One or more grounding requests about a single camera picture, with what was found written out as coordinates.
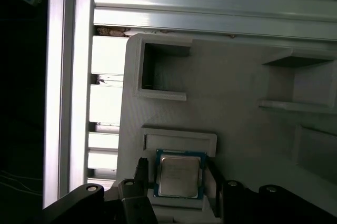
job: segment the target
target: screw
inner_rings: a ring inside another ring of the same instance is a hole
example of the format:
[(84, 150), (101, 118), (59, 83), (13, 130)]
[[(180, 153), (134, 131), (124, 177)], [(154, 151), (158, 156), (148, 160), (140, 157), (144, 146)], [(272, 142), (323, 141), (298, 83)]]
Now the screw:
[(230, 182), (228, 182), (228, 184), (230, 186), (237, 186), (237, 182), (235, 182), (235, 181), (230, 181)]
[(87, 188), (88, 191), (95, 191), (96, 189), (97, 189), (96, 186), (89, 186), (89, 187)]
[(277, 192), (276, 188), (271, 187), (271, 186), (267, 187), (267, 191), (269, 191), (269, 192)]

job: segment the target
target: bolt head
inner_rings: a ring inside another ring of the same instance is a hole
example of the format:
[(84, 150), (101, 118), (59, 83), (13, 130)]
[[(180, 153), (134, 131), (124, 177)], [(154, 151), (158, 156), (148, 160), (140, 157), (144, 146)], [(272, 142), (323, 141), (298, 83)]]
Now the bolt head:
[(235, 182), (235, 181), (229, 181), (228, 184), (230, 186), (237, 186), (237, 182)]
[(274, 188), (272, 186), (268, 186), (267, 187), (267, 191), (269, 191), (269, 192), (277, 192), (276, 188)]

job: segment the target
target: dark background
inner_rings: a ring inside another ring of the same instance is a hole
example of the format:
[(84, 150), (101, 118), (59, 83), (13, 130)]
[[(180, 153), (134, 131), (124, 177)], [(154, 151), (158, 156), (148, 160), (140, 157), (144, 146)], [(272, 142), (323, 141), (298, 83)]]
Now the dark background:
[(0, 147), (0, 223), (21, 223), (42, 208), (47, 0), (34, 7), (22, 0), (0, 0), (0, 55), (5, 80)]

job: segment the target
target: cpu processor chip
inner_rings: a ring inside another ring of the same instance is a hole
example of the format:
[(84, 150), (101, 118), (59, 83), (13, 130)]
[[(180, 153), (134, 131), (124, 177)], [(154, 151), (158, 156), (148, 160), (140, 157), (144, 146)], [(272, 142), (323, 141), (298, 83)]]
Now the cpu processor chip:
[(202, 198), (205, 159), (203, 152), (157, 150), (154, 196)]

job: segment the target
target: wire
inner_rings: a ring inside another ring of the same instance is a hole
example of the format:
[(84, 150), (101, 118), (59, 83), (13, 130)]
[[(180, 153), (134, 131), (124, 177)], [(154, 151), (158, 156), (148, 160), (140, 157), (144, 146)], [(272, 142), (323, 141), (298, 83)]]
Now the wire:
[(17, 175), (9, 173), (7, 171), (4, 171), (4, 170), (2, 170), (1, 172), (5, 173), (7, 175), (10, 175), (10, 176), (12, 176), (14, 178), (22, 178), (22, 179), (30, 179), (30, 180), (42, 180), (42, 178), (30, 178), (30, 177), (24, 177), (24, 176), (17, 176)]
[(29, 190), (29, 191), (36, 192), (36, 193), (41, 193), (40, 191), (34, 191), (34, 190), (32, 190), (31, 188), (29, 188), (28, 186), (25, 186), (22, 182), (20, 182), (19, 180), (15, 179), (15, 178), (8, 178), (8, 177), (3, 176), (3, 175), (0, 175), (0, 177), (9, 179), (9, 180), (12, 180), (12, 181), (15, 181), (15, 182), (18, 182), (18, 183), (20, 183), (24, 188), (26, 188), (26, 189)]
[(42, 196), (42, 194), (37, 194), (37, 193), (32, 192), (32, 191), (25, 191), (25, 190), (17, 189), (16, 187), (10, 186), (10, 185), (8, 185), (8, 184), (6, 184), (6, 183), (0, 182), (0, 185), (10, 187), (10, 188), (12, 188), (12, 189), (14, 189), (14, 190), (16, 190), (16, 191), (24, 192), (24, 193), (26, 193), (26, 194), (32, 194), (32, 195), (36, 195), (36, 196)]

